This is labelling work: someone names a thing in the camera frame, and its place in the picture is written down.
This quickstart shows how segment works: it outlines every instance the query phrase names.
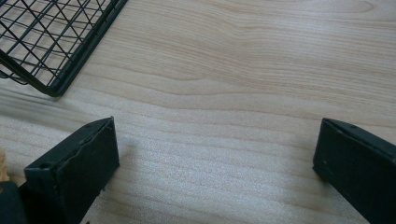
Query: light wooden surface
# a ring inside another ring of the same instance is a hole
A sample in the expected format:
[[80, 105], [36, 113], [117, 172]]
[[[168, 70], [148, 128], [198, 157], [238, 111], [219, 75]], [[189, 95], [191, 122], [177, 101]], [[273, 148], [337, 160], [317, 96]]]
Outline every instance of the light wooden surface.
[[366, 223], [312, 170], [324, 117], [396, 141], [396, 2], [130, 0], [61, 99], [0, 80], [11, 180], [115, 117], [92, 223]]

